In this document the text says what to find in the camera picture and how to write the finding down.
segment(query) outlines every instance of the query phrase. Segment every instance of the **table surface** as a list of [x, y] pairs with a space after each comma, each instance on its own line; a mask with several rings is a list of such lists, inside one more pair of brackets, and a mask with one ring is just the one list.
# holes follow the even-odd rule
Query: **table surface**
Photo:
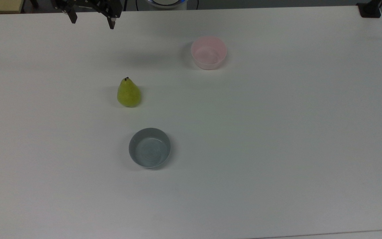
[[24, 0], [0, 0], [0, 13], [20, 13]]
[[293, 236], [288, 239], [382, 239], [382, 231]]
[[[223, 39], [224, 65], [191, 59]], [[133, 109], [120, 80], [142, 91]], [[129, 157], [146, 127], [158, 170]], [[0, 15], [0, 238], [382, 230], [382, 18], [356, 6]]]

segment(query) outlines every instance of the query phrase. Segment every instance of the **green pear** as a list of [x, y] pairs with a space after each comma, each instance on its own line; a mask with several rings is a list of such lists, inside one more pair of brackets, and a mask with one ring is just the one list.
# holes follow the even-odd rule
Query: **green pear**
[[117, 89], [117, 100], [127, 107], [135, 107], [141, 101], [141, 92], [129, 77], [126, 77], [120, 83]]

